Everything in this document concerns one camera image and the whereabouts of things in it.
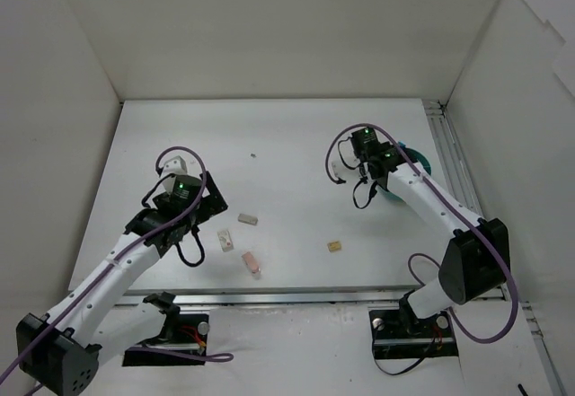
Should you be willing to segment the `small yellow eraser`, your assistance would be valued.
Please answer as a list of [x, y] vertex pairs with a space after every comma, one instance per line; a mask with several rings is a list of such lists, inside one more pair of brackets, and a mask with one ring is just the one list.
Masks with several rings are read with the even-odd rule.
[[328, 242], [327, 247], [328, 247], [329, 252], [340, 251], [341, 250], [341, 243], [339, 241]]

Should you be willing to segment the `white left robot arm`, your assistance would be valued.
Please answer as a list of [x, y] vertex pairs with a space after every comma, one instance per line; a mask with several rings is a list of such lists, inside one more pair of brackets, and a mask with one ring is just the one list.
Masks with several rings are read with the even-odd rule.
[[209, 172], [172, 176], [172, 188], [138, 212], [105, 260], [58, 305], [42, 316], [24, 316], [16, 327], [20, 369], [56, 395], [79, 395], [99, 367], [135, 345], [172, 340], [181, 309], [173, 295], [148, 295], [125, 323], [107, 316], [133, 283], [186, 234], [226, 211], [227, 203]]

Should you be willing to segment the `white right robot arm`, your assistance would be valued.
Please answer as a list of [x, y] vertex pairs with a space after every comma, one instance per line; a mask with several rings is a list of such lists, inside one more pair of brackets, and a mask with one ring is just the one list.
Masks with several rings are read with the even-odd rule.
[[438, 275], [399, 303], [397, 322], [403, 332], [417, 335], [440, 312], [508, 281], [506, 225], [498, 218], [485, 220], [450, 196], [430, 177], [416, 151], [379, 141], [370, 127], [352, 132], [350, 141], [359, 172], [370, 176], [372, 188], [400, 198], [436, 230], [445, 245]]

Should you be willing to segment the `white staples box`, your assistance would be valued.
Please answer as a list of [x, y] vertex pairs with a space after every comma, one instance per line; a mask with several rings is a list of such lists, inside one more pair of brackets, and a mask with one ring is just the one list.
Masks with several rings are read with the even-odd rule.
[[217, 238], [222, 252], [229, 252], [234, 249], [234, 242], [231, 233], [227, 229], [218, 231]]

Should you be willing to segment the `grey white eraser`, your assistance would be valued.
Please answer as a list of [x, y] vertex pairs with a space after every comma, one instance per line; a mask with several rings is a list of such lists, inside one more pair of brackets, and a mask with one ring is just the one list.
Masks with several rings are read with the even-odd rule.
[[249, 224], [249, 225], [258, 224], [258, 218], [256, 216], [251, 216], [244, 213], [239, 214], [237, 220], [242, 224]]

